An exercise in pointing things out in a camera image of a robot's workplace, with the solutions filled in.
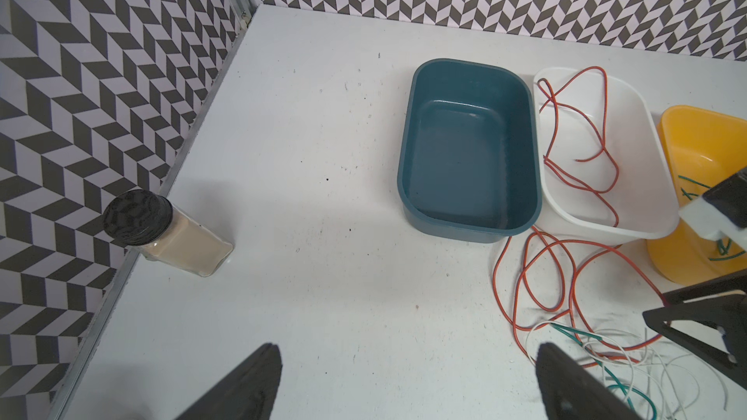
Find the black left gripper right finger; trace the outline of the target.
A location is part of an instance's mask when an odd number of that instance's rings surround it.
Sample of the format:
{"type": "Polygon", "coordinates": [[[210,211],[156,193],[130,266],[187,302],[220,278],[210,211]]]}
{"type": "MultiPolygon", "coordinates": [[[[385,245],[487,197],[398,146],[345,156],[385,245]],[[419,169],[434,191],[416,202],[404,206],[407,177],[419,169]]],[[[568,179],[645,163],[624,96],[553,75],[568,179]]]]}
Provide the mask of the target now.
{"type": "Polygon", "coordinates": [[[639,419],[559,347],[540,345],[535,373],[549,419],[639,419]]]}

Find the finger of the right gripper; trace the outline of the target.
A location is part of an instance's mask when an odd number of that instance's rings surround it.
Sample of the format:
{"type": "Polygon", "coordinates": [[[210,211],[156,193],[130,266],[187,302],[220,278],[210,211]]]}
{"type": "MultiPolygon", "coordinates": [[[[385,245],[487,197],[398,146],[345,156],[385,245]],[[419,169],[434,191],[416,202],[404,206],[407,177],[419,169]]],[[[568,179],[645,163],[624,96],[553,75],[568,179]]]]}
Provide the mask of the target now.
{"type": "Polygon", "coordinates": [[[647,326],[746,387],[746,272],[667,292],[647,326]]]}

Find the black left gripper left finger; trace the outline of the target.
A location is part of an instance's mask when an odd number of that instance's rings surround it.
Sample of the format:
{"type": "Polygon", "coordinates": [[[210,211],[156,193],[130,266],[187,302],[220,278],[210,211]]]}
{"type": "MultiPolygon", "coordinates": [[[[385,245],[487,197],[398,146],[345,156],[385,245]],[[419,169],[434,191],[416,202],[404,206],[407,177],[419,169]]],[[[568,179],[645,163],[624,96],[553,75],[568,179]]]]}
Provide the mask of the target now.
{"type": "Polygon", "coordinates": [[[282,374],[280,349],[265,343],[189,406],[179,420],[268,419],[282,374]]]}

